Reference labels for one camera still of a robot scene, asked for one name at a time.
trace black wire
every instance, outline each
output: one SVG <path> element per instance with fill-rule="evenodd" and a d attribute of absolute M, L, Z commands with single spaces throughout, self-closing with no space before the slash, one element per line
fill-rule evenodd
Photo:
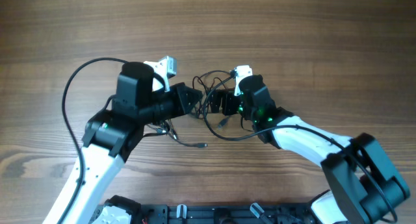
<path fill-rule="evenodd" d="M 214 86 L 215 79 L 218 79 L 220 82 L 222 82 L 222 80 L 220 78 L 214 77 L 213 84 L 211 85 L 210 88 L 208 88 L 208 86 L 205 85 L 205 83 L 202 81 L 202 78 L 204 76 L 210 75 L 212 73 L 225 73 L 225 74 L 228 74 L 228 75 L 230 74 L 230 72 L 228 72 L 228 71 L 214 70 L 214 71 L 204 73 L 200 76 L 194 76 L 194 78 L 192 79 L 192 88 L 195 89 L 195 79 L 196 79 L 198 81 L 198 83 L 203 86 L 203 89 L 205 90 L 204 95 L 206 96 L 208 94 L 208 92 L 211 91 L 212 87 Z M 194 107 L 195 113 L 191 113 L 191 115 L 194 115 L 194 117 L 197 118 L 197 119 L 200 119 L 200 116 L 201 116 L 201 113 L 202 113 L 202 99 L 203 99 L 203 96 L 198 101 L 200 105 L 198 107 L 197 106 Z"/>
<path fill-rule="evenodd" d="M 147 134 L 143 135 L 143 138 L 149 137 L 149 136 L 164 136 L 164 135 L 169 134 L 169 132 L 170 132 L 169 123 L 167 123 L 166 121 L 164 121 L 164 123 L 163 123 L 163 125 L 161 125 L 161 127 L 163 129 L 156 129 L 156 131 L 163 130 L 164 132 L 147 133 Z"/>
<path fill-rule="evenodd" d="M 104 107 L 100 110 L 100 112 L 102 112 L 102 111 L 106 110 L 106 109 L 107 109 L 107 107 L 109 106 L 109 104 L 110 104 L 111 100 L 113 100 L 115 97 L 116 97 L 116 94 L 111 95 L 111 96 L 107 99 L 107 101 L 105 102 L 105 105 L 104 105 Z"/>
<path fill-rule="evenodd" d="M 327 137 L 327 136 L 325 136 L 325 135 L 323 135 L 322 133 L 320 133 L 320 132 L 317 132 L 317 131 L 314 131 L 313 129 L 309 129 L 309 128 L 307 128 L 307 127 L 302 127 L 302 126 L 299 126 L 299 125 L 278 125 L 278 126 L 275 126 L 275 127 L 271 127 L 271 128 L 268 128 L 268 129 L 263 129 L 263 130 L 261 130 L 261 131 L 257 131 L 257 132 L 255 132 L 255 133 L 253 133 L 253 134 L 249 134 L 249 135 L 246 135 L 246 136 L 241 136 L 241 137 L 237 137 L 237 138 L 228 138 L 228 137 L 224 137 L 224 136 L 221 136 L 221 135 L 219 135 L 219 134 L 217 134 L 215 131 L 214 131 L 214 129 L 212 129 L 211 128 L 211 126 L 209 125 L 209 122 L 208 122 L 208 120 L 207 120 L 207 113 L 205 112 L 205 106 L 206 106 L 206 104 L 207 104 L 207 100 L 209 99 L 209 97 L 213 94 L 213 92 L 219 87 L 219 86 L 221 86 L 221 85 L 223 85 L 224 83 L 226 83 L 227 81 L 229 81 L 230 79 L 232 79 L 232 78 L 234 78 L 234 77 L 228 77 L 227 79 L 225 79 L 224 81 L 222 81 L 221 83 L 219 83 L 219 84 L 217 84 L 213 89 L 211 89 L 211 91 L 207 94 L 207 97 L 205 98 L 205 101 L 204 101 L 204 103 L 203 103 L 203 107 L 202 107 L 202 110 L 203 110 L 203 120 L 204 120 L 204 122 L 205 122 L 205 124 L 206 124 L 206 126 L 208 127 L 208 129 L 216 136 L 216 137 L 218 137 L 218 138 L 220 138 L 220 139 L 223 139 L 223 140 L 229 140 L 229 141 L 239 141 L 239 140 L 245 140 L 245 139 L 248 139 L 248 138 L 251 138 L 251 137 L 253 137 L 253 136 L 257 136 L 258 134 L 261 134 L 261 133 L 264 133 L 264 132 L 267 132 L 267 131 L 272 131 L 272 130 L 275 130 L 275 129 L 284 129 L 284 128 L 292 128 L 292 129 L 296 129 L 296 130 L 298 130 L 298 129 L 301 129 L 301 130 L 304 130 L 304 131 L 308 131 L 308 132 L 310 132 L 310 133 L 313 133 L 313 134 L 315 134 L 315 135 L 317 135 L 317 136 L 319 136 L 319 137 L 321 137 L 321 138 L 323 138 L 324 140 L 326 140 L 326 141 L 328 141 L 328 142 L 330 142 L 330 143 L 332 143 L 332 144 L 334 144 L 334 145 L 336 145 L 338 148 L 340 148 L 341 149 L 341 151 L 343 152 L 343 153 L 345 153 L 348 157 L 350 157 L 356 164 L 357 164 L 357 166 L 364 172 L 364 174 L 369 178 L 369 180 L 371 181 L 371 183 L 372 183 L 372 185 L 376 188 L 376 190 L 377 190 L 377 192 L 380 194 L 380 196 L 382 197 L 382 199 L 383 199 L 383 201 L 384 201 L 384 203 L 387 205 L 387 208 L 389 209 L 389 211 L 390 211 L 390 213 L 392 214 L 392 216 L 393 216 L 393 221 L 391 221 L 391 220 L 388 220 L 388 219 L 384 219 L 384 218 L 381 218 L 381 220 L 382 221 L 384 221 L 384 222 L 386 222 L 386 223 L 396 223 L 397 222 L 397 214 L 396 214 L 396 212 L 395 212 L 395 210 L 394 210 L 394 208 L 393 208 L 393 206 L 391 205 L 391 203 L 390 203 L 390 201 L 389 200 L 387 200 L 387 198 L 386 198 L 386 196 L 385 196 L 385 194 L 384 194 L 384 192 L 383 192 L 383 190 L 380 188 L 380 186 L 378 185 L 378 183 L 375 181 L 375 179 L 372 177 L 372 175 L 370 174 L 370 172 L 368 172 L 366 169 L 365 169 L 365 167 L 359 162 L 359 160 L 356 158 L 356 157 L 354 157 L 353 155 L 351 155 L 348 151 L 346 151 L 345 150 L 345 148 L 344 148 L 344 146 L 342 146 L 341 144 L 339 144 L 338 142 L 336 142 L 334 139 L 332 139 L 332 138 L 329 138 L 329 137 Z"/>
<path fill-rule="evenodd" d="M 218 79 L 220 82 L 222 82 L 222 79 L 220 79 L 219 77 L 214 77 L 213 84 L 211 85 L 210 90 L 213 88 L 213 86 L 215 84 L 215 79 Z M 223 83 L 222 86 L 224 87 L 224 89 L 227 89 L 226 84 Z"/>
<path fill-rule="evenodd" d="M 151 125 L 149 125 L 149 124 L 147 124 L 146 126 L 147 126 L 148 128 L 150 128 L 150 129 L 152 129 L 152 130 L 155 130 L 155 131 L 156 131 L 156 130 L 158 130 L 158 128 L 157 128 L 157 127 L 152 127 L 152 126 L 151 126 Z"/>
<path fill-rule="evenodd" d="M 214 70 L 214 71 L 208 71 L 207 73 L 204 73 L 204 74 L 200 75 L 200 77 L 202 78 L 202 77 L 204 77 L 206 75 L 210 75 L 210 74 L 216 73 L 216 72 L 218 72 L 218 73 L 225 73 L 225 74 L 229 75 L 229 72 L 228 71 Z"/>
<path fill-rule="evenodd" d="M 66 206 L 64 212 L 62 213 L 61 217 L 58 220 L 58 223 L 62 223 L 66 217 L 66 215 L 68 215 L 68 212 L 71 210 L 71 207 L 74 203 L 74 201 L 76 200 L 78 194 L 79 194 L 79 190 L 81 189 L 81 185 L 84 181 L 84 176 L 85 176 L 85 162 L 84 162 L 84 156 L 83 156 L 83 152 L 81 151 L 81 148 L 78 146 L 78 142 L 77 142 L 77 138 L 75 137 L 70 122 L 68 121 L 68 117 L 66 115 L 66 107 L 65 107 L 65 103 L 66 103 L 66 94 L 68 93 L 68 89 L 70 87 L 70 84 L 73 80 L 73 78 L 76 76 L 76 74 L 78 74 L 79 71 L 81 71 L 83 68 L 85 68 L 87 65 L 90 65 L 94 62 L 98 62 L 98 61 L 115 61 L 115 62 L 122 62 L 122 63 L 127 63 L 128 61 L 124 61 L 121 59 L 117 59 L 117 58 L 96 58 L 93 59 L 89 62 L 84 63 L 83 65 L 81 65 L 79 68 L 77 68 L 71 75 L 71 77 L 68 79 L 66 85 L 65 85 L 65 89 L 64 89 L 64 93 L 62 94 L 62 116 L 64 117 L 64 121 L 65 121 L 65 125 L 66 128 L 68 129 L 68 131 L 70 132 L 71 138 L 73 140 L 73 143 L 75 144 L 75 149 L 77 150 L 77 154 L 79 157 L 79 177 L 77 180 L 77 186 L 75 187 L 75 190 L 72 194 L 72 197 L 70 199 L 70 202 L 68 203 L 68 205 Z"/>
<path fill-rule="evenodd" d="M 194 143 L 184 143 L 184 142 L 182 142 L 178 139 L 175 139 L 175 137 L 172 136 L 172 134 L 170 134 L 170 133 L 168 135 L 171 137 L 171 139 L 173 139 L 176 143 L 178 143 L 180 145 L 183 145 L 183 146 L 186 146 L 186 147 L 197 147 L 197 145 L 194 144 Z"/>

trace wooden table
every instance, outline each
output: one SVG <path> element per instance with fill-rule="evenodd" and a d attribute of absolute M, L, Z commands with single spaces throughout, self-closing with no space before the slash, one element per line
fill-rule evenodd
<path fill-rule="evenodd" d="M 0 223 L 47 215 L 76 157 L 60 111 L 64 85 L 75 68 L 102 56 L 174 56 L 170 82 L 188 85 L 206 71 L 249 64 L 276 104 L 306 122 L 377 137 L 415 191 L 414 2 L 0 0 Z M 73 82 L 67 109 L 79 141 L 119 72 L 120 64 L 100 62 Z M 169 205 L 270 204 L 306 202 L 328 189 L 320 168 L 294 153 L 257 138 L 219 140 L 189 116 L 173 122 L 183 141 L 208 148 L 143 139 L 102 201 L 118 194 Z M 237 116 L 220 133 L 246 134 Z M 414 223 L 416 201 L 397 212 L 400 223 Z"/>

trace metal clamp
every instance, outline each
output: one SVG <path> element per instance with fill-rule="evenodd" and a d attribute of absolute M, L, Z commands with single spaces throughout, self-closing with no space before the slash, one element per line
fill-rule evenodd
<path fill-rule="evenodd" d="M 187 218 L 188 207 L 186 205 L 178 205 L 176 208 L 176 218 L 181 219 L 185 223 Z"/>
<path fill-rule="evenodd" d="M 260 219 L 264 224 L 273 224 L 271 220 L 269 220 L 266 215 L 265 211 L 260 207 L 257 203 L 252 203 L 250 205 L 250 211 L 254 214 L 254 216 L 258 219 Z"/>

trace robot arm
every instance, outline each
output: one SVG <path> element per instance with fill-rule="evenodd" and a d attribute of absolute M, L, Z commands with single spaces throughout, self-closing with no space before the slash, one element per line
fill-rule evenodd
<path fill-rule="evenodd" d="M 175 62 L 170 57 L 158 63 L 148 62 L 156 69 L 141 62 L 123 65 L 112 109 L 99 111 L 86 124 L 81 148 L 85 164 L 84 181 L 61 223 L 86 223 L 90 220 L 101 196 L 123 168 L 130 152 L 143 137 L 154 135 L 143 134 L 146 124 L 160 124 L 188 114 L 201 99 L 200 91 L 184 83 L 169 87 L 168 77 L 176 73 Z M 78 158 L 44 224 L 60 223 L 77 186 L 80 170 Z"/>
<path fill-rule="evenodd" d="M 225 106 L 227 115 L 239 112 L 253 122 L 255 132 L 275 127 L 258 137 L 323 169 L 332 191 L 311 205 L 321 222 L 375 223 L 410 196 L 408 185 L 374 137 L 365 133 L 356 138 L 339 136 L 309 125 L 276 107 L 262 76 L 253 75 L 249 66 L 236 67 L 232 74 L 234 98 L 222 99 L 223 113 Z M 364 171 L 357 178 L 357 166 L 363 171 L 368 166 L 371 172 Z"/>

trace black cable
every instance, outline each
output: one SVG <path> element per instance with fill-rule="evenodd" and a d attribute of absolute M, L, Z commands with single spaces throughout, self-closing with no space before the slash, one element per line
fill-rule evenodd
<path fill-rule="evenodd" d="M 198 79 L 198 83 L 203 86 L 203 89 L 205 90 L 205 94 L 204 95 L 206 95 L 209 90 L 208 90 L 208 87 L 201 80 L 201 77 L 194 76 L 194 78 L 192 79 L 192 88 L 195 89 L 195 84 L 194 84 L 195 83 L 195 78 L 197 78 Z M 203 99 L 203 95 L 202 95 L 201 99 L 198 101 L 200 103 L 199 107 L 194 106 L 195 118 L 197 118 L 197 119 L 199 119 L 200 118 L 200 115 L 201 115 L 202 99 Z"/>
<path fill-rule="evenodd" d="M 225 117 L 223 120 L 220 121 L 220 123 L 216 126 L 219 129 L 222 129 L 223 126 L 225 126 L 228 123 L 228 120 L 231 118 L 231 116 Z"/>
<path fill-rule="evenodd" d="M 107 102 L 105 102 L 104 107 L 100 110 L 100 112 L 104 111 L 107 109 L 107 107 L 109 106 L 111 100 L 113 100 L 116 97 L 116 94 L 111 95 L 108 99 Z"/>
<path fill-rule="evenodd" d="M 147 124 L 146 125 L 148 128 L 150 128 L 150 129 L 152 129 L 152 130 L 155 130 L 155 131 L 157 131 L 158 130 L 158 128 L 157 127 L 152 127 L 151 125 L 149 125 L 149 124 Z"/>
<path fill-rule="evenodd" d="M 186 147 L 197 147 L 197 148 L 203 148 L 203 147 L 207 147 L 208 145 L 206 143 L 184 143 L 178 139 L 176 139 L 174 136 L 172 136 L 172 134 L 168 134 L 171 139 L 173 139 L 176 143 L 186 146 Z"/>
<path fill-rule="evenodd" d="M 338 142 L 336 142 L 334 139 L 332 139 L 332 138 L 329 138 L 329 137 L 327 137 L 327 136 L 325 136 L 325 135 L 323 135 L 322 133 L 320 133 L 320 132 L 317 132 L 317 131 L 314 131 L 313 129 L 309 129 L 309 128 L 307 128 L 307 127 L 302 127 L 302 126 L 299 126 L 299 125 L 278 125 L 278 126 L 275 126 L 275 127 L 271 127 L 271 128 L 267 128 L 267 129 L 263 129 L 263 130 L 261 130 L 261 131 L 257 131 L 257 132 L 255 132 L 255 133 L 253 133 L 253 134 L 249 134 L 249 135 L 246 135 L 246 136 L 241 136 L 241 137 L 237 137 L 237 138 L 228 138 L 228 137 L 224 137 L 224 136 L 221 136 L 221 135 L 219 135 L 219 134 L 217 134 L 215 131 L 214 131 L 214 129 L 212 129 L 211 128 L 211 126 L 209 125 L 209 122 L 208 122 L 208 120 L 207 120 L 207 113 L 205 112 L 205 106 L 206 106 L 206 104 L 207 104 L 207 100 L 210 98 L 210 96 L 213 94 L 213 92 L 219 87 L 219 86 L 221 86 L 221 85 L 223 85 L 223 83 L 226 83 L 227 81 L 229 81 L 230 79 L 232 79 L 232 78 L 234 78 L 234 77 L 232 77 L 232 76 L 230 76 L 230 77 L 228 77 L 227 79 L 225 79 L 224 81 L 222 81 L 221 83 L 219 83 L 219 84 L 217 84 L 213 89 L 211 89 L 211 91 L 207 94 L 207 97 L 205 98 L 205 101 L 204 101 L 204 103 L 203 103 L 203 106 L 202 106 L 202 110 L 203 110 L 203 120 L 204 120 L 204 122 L 205 122 L 205 124 L 206 124 L 206 126 L 208 127 L 208 129 L 216 136 L 216 137 L 218 137 L 218 138 L 220 138 L 220 139 L 222 139 L 222 140 L 229 140 L 229 141 L 239 141 L 239 140 L 245 140 L 245 139 L 248 139 L 248 138 L 251 138 L 251 137 L 253 137 L 253 136 L 257 136 L 258 134 L 261 134 L 261 133 L 264 133 L 264 132 L 267 132 L 267 131 L 272 131 L 272 130 L 275 130 L 275 129 L 284 129 L 284 128 L 292 128 L 292 129 L 296 129 L 296 130 L 298 130 L 298 129 L 301 129 L 301 130 L 304 130 L 304 131 L 308 131 L 308 132 L 310 132 L 310 133 L 313 133 L 313 134 L 315 134 L 315 135 L 317 135 L 317 136 L 319 136 L 319 137 L 321 137 L 321 138 L 323 138 L 324 140 L 326 140 L 326 141 L 328 141 L 328 142 L 330 142 L 330 143 L 332 143 L 332 144 L 334 144 L 334 145 L 336 145 L 338 148 L 340 148 L 341 149 L 341 151 L 343 152 L 343 153 L 345 153 L 348 157 L 350 157 L 356 164 L 357 164 L 357 166 L 364 172 L 364 174 L 369 178 L 369 180 L 370 180 L 370 182 L 372 183 L 372 185 L 376 188 L 376 190 L 377 190 L 377 192 L 379 193 L 379 195 L 382 197 L 382 199 L 383 199 L 383 201 L 384 201 L 384 203 L 387 205 L 387 208 L 389 209 L 389 211 L 390 211 L 390 213 L 392 214 L 392 216 L 393 216 L 393 221 L 391 221 L 391 220 L 388 220 L 388 219 L 384 219 L 384 218 L 381 218 L 381 220 L 382 221 L 384 221 L 384 222 L 386 222 L 386 223 L 396 223 L 397 222 L 397 214 L 396 214 L 396 212 L 395 212 L 395 210 L 394 210 L 394 208 L 393 208 L 393 206 L 391 205 L 391 203 L 390 203 L 390 201 L 389 200 L 387 200 L 387 198 L 386 198 L 386 196 L 385 196 L 385 194 L 384 194 L 384 192 L 383 192 L 383 190 L 380 188 L 380 186 L 378 185 L 378 183 L 375 181 L 375 179 L 372 177 L 372 175 L 370 174 L 370 172 L 368 172 L 366 169 L 365 169 L 365 167 L 359 162 L 359 160 L 356 158 L 356 157 L 354 157 L 353 155 L 351 155 L 348 151 L 346 151 L 345 150 L 345 148 L 344 148 L 344 146 L 342 146 L 341 144 L 339 144 Z"/>
<path fill-rule="evenodd" d="M 200 75 L 200 77 L 202 78 L 202 77 L 204 77 L 206 75 L 210 75 L 210 74 L 216 73 L 216 72 L 218 72 L 218 73 L 225 73 L 225 74 L 229 75 L 229 72 L 228 71 L 214 70 L 214 71 L 208 71 L 207 73 L 204 73 L 204 74 Z"/>
<path fill-rule="evenodd" d="M 222 82 L 222 79 L 220 79 L 219 77 L 214 77 L 213 84 L 211 85 L 210 89 L 213 88 L 213 86 L 215 84 L 215 79 L 218 79 L 220 82 Z M 227 86 L 226 86 L 226 84 L 223 83 L 222 86 L 224 87 L 224 89 L 226 89 L 226 90 L 228 89 Z"/>
<path fill-rule="evenodd" d="M 77 150 L 77 154 L 79 157 L 79 177 L 77 180 L 77 186 L 75 187 L 75 190 L 72 194 L 72 197 L 70 199 L 70 202 L 68 203 L 68 205 L 66 206 L 64 212 L 62 213 L 61 217 L 58 220 L 58 223 L 61 224 L 66 215 L 68 214 L 68 212 L 70 211 L 75 199 L 77 198 L 78 194 L 79 194 L 79 190 L 81 189 L 81 185 L 84 181 L 84 176 L 85 176 L 85 162 L 84 162 L 84 156 L 83 156 L 83 152 L 81 151 L 81 148 L 78 146 L 78 142 L 77 142 L 77 138 L 75 137 L 70 122 L 68 121 L 68 117 L 66 115 L 66 107 L 65 107 L 65 103 L 66 103 L 66 94 L 68 93 L 68 89 L 70 88 L 70 84 L 73 80 L 73 78 L 76 76 L 76 74 L 78 74 L 79 71 L 81 71 L 83 68 L 85 68 L 87 65 L 90 65 L 94 62 L 98 62 L 98 61 L 115 61 L 115 62 L 121 62 L 121 63 L 127 63 L 128 61 L 124 61 L 121 59 L 117 59 L 117 58 L 96 58 L 93 59 L 89 62 L 84 63 L 83 65 L 81 65 L 79 68 L 77 68 L 71 75 L 71 77 L 68 79 L 66 85 L 65 85 L 65 89 L 64 89 L 64 93 L 62 94 L 62 116 L 64 117 L 64 121 L 65 121 L 65 125 L 66 128 L 68 129 L 68 131 L 70 132 L 71 138 L 73 140 L 73 143 L 75 144 L 75 149 Z"/>
<path fill-rule="evenodd" d="M 176 140 L 178 139 L 174 124 L 172 123 L 171 119 L 168 119 L 168 123 L 170 125 L 170 132 L 172 133 L 172 135 L 176 138 Z"/>
<path fill-rule="evenodd" d="M 162 127 L 161 129 L 156 129 L 156 133 L 147 133 L 147 134 L 143 135 L 143 138 L 149 137 L 149 136 L 164 136 L 164 135 L 167 135 L 171 130 L 171 128 L 169 126 L 169 123 L 167 123 L 166 121 L 163 122 L 161 127 Z"/>

